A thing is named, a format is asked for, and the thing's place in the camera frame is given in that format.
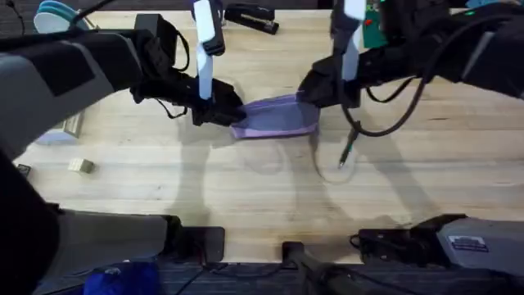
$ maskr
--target green circuit board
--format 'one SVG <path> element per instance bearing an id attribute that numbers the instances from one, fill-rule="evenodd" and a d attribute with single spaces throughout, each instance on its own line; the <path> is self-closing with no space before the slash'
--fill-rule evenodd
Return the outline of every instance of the green circuit board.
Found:
<path id="1" fill-rule="evenodd" d="M 380 31 L 379 1 L 385 0 L 368 0 L 368 5 L 366 6 L 366 18 L 362 24 L 365 48 L 379 48 L 387 44 L 386 37 Z"/>

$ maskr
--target blue object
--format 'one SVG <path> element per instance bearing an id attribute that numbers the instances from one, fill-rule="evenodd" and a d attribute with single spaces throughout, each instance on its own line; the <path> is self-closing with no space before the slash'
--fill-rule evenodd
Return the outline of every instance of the blue object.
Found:
<path id="1" fill-rule="evenodd" d="M 47 13 L 52 13 L 54 15 L 57 15 L 65 20 L 68 20 L 68 21 L 71 21 L 72 20 L 72 17 L 67 14 L 66 12 L 58 9 L 58 8 L 55 8 L 55 7 L 40 7 L 37 11 L 37 13 L 40 13 L 40 12 L 47 12 Z"/>
<path id="2" fill-rule="evenodd" d="M 468 2 L 466 2 L 466 7 L 477 8 L 491 3 L 497 3 L 498 1 L 499 0 L 469 0 Z"/>
<path id="3" fill-rule="evenodd" d="M 76 11 L 73 8 L 68 7 L 64 3 L 58 2 L 58 1 L 53 1 L 53 0 L 42 1 L 40 3 L 40 6 L 38 7 L 38 9 L 42 8 L 42 7 L 55 7 L 55 8 L 58 8 L 58 9 L 62 10 L 63 12 L 67 13 L 71 18 L 75 17 L 76 14 L 77 14 Z"/>
<path id="4" fill-rule="evenodd" d="M 73 8 L 68 7 L 62 2 L 46 0 L 40 3 L 37 13 L 48 12 L 54 15 L 60 16 L 68 21 L 72 21 L 77 15 L 77 12 Z M 85 20 L 79 20 L 77 26 L 82 30 L 89 30 L 88 24 Z"/>
<path id="5" fill-rule="evenodd" d="M 123 263 L 120 271 L 89 276 L 84 295 L 158 295 L 160 276 L 154 263 Z"/>

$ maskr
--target small wooden block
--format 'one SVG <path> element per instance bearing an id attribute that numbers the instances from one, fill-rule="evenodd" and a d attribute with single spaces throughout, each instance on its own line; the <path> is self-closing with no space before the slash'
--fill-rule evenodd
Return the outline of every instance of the small wooden block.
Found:
<path id="1" fill-rule="evenodd" d="M 69 163 L 69 171 L 91 173 L 95 164 L 86 159 L 75 158 Z"/>

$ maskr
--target wire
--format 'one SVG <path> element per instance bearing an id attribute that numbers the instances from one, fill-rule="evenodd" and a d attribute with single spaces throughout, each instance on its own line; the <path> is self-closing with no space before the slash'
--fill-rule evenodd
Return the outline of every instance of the wire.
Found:
<path id="1" fill-rule="evenodd" d="M 85 10 L 82 10 L 79 14 L 77 14 L 71 20 L 71 22 L 69 24 L 69 30 L 72 30 L 76 26 L 76 23 L 79 22 L 79 20 L 82 20 L 84 17 L 92 14 L 93 12 L 100 10 L 102 7 L 104 7 L 105 5 L 107 5 L 107 4 L 109 4 L 109 3 L 113 2 L 113 1 L 115 1 L 115 0 L 102 0 L 99 3 L 97 3 L 97 4 L 95 4 L 95 5 L 91 6 L 91 7 L 88 7 Z"/>
<path id="2" fill-rule="evenodd" d="M 399 94 L 401 94 L 404 89 L 406 87 L 408 87 L 408 85 L 411 83 L 411 81 L 413 81 L 413 77 L 407 79 L 406 81 L 404 81 L 399 87 L 397 90 L 395 90 L 393 92 L 392 95 L 390 95 L 390 97 L 384 99 L 384 100 L 380 100 L 378 99 L 377 97 L 375 97 L 375 95 L 373 94 L 373 92 L 371 91 L 371 89 L 369 87 L 366 88 L 366 93 L 368 93 L 368 96 L 369 98 L 374 101 L 374 102 L 380 102 L 380 103 L 388 103 L 388 102 L 391 102 L 393 101 L 395 98 L 397 98 L 399 96 Z"/>
<path id="3" fill-rule="evenodd" d="M 22 28 L 22 32 L 20 33 L 21 36 L 25 35 L 25 23 L 24 23 L 24 18 L 22 17 L 22 15 L 18 12 L 18 9 L 16 9 L 16 5 L 15 5 L 15 2 L 12 1 L 12 0 L 6 0 L 6 6 L 11 8 L 13 10 L 13 12 L 15 12 L 16 14 L 16 17 L 18 18 L 18 20 L 20 21 L 20 27 Z"/>
<path id="4" fill-rule="evenodd" d="M 188 69 L 189 67 L 189 62 L 190 62 L 190 55 L 189 55 L 189 43 L 187 42 L 187 40 L 183 37 L 182 33 L 180 33 L 179 30 L 177 30 L 177 35 L 180 37 L 180 40 L 182 41 L 182 45 L 183 45 L 183 49 L 186 51 L 186 65 L 182 68 L 182 69 L 175 69 L 175 70 L 178 70 L 178 71 L 185 71 Z"/>
<path id="5" fill-rule="evenodd" d="M 199 272 L 197 272 L 195 275 L 193 275 L 192 278 L 190 278 L 184 285 L 182 285 L 182 287 L 180 287 L 180 289 L 174 294 L 174 295 L 180 295 L 182 294 L 182 292 L 187 288 L 189 287 L 190 284 L 192 284 L 195 280 L 197 280 L 202 274 L 204 274 L 206 272 L 205 269 L 200 269 Z"/>
<path id="6" fill-rule="evenodd" d="M 171 112 L 169 112 L 169 110 L 167 109 L 167 107 L 165 107 L 164 103 L 162 103 L 160 100 L 156 99 L 155 100 L 164 108 L 165 112 L 167 113 L 167 116 L 170 118 L 170 119 L 177 119 L 181 116 L 184 116 L 187 114 L 187 107 L 184 107 L 183 108 L 183 111 L 175 116 L 171 115 Z"/>
<path id="7" fill-rule="evenodd" d="M 486 17 L 477 21 L 473 21 L 472 23 L 465 25 L 464 27 L 456 30 L 454 33 L 450 35 L 449 38 L 447 38 L 440 47 L 436 50 L 435 54 L 433 54 L 427 63 L 427 66 L 424 68 L 422 78 L 420 80 L 420 83 L 418 84 L 417 90 L 415 91 L 415 94 L 413 95 L 413 99 L 411 103 L 408 106 L 408 109 L 406 112 L 400 117 L 400 119 L 392 125 L 388 129 L 384 129 L 382 131 L 369 131 L 364 129 L 361 126 L 358 126 L 353 116 L 350 114 L 350 112 L 347 109 L 347 99 L 344 94 L 344 81 L 341 78 L 341 66 L 336 67 L 337 71 L 337 96 L 339 99 L 339 102 L 341 103 L 342 112 L 344 112 L 344 116 L 346 117 L 347 121 L 351 124 L 351 127 L 354 129 L 357 129 L 361 134 L 369 136 L 369 137 L 381 137 L 388 134 L 391 134 L 392 132 L 396 131 L 398 128 L 402 127 L 402 125 L 409 119 L 409 117 L 413 114 L 413 111 L 418 105 L 418 102 L 420 101 L 420 98 L 422 96 L 422 92 L 424 91 L 424 87 L 427 83 L 432 79 L 433 72 L 435 71 L 436 64 L 439 61 L 439 59 L 444 54 L 445 50 L 450 46 L 452 42 L 454 42 L 456 39 L 461 37 L 463 34 L 468 32 L 469 30 L 477 27 L 478 25 L 484 25 L 489 22 L 494 21 L 502 21 L 512 18 L 513 16 L 510 15 L 499 15 L 499 16 L 490 16 Z M 337 54 L 335 55 L 335 61 L 336 64 L 342 65 L 342 55 Z"/>

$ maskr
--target blue cloth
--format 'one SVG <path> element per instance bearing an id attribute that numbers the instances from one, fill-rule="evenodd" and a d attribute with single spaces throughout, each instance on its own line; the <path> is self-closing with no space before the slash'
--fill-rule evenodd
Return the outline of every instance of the blue cloth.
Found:
<path id="1" fill-rule="evenodd" d="M 84 295 L 157 295 L 160 279 L 154 263 L 123 263 L 115 273 L 96 273 L 84 285 Z"/>

